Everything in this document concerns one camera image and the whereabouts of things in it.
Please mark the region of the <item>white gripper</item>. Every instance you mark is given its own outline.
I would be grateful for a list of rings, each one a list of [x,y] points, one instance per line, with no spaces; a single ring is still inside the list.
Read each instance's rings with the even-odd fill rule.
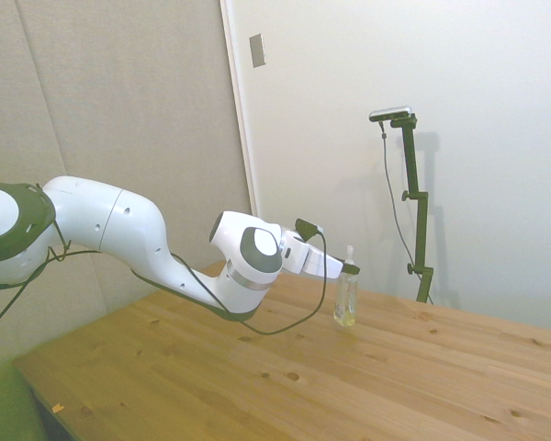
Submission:
[[[308,245],[307,257],[301,267],[301,272],[316,277],[326,277],[328,279],[337,279],[343,272],[345,274],[356,276],[361,268],[353,263],[343,262],[342,260],[325,253],[315,246]]]

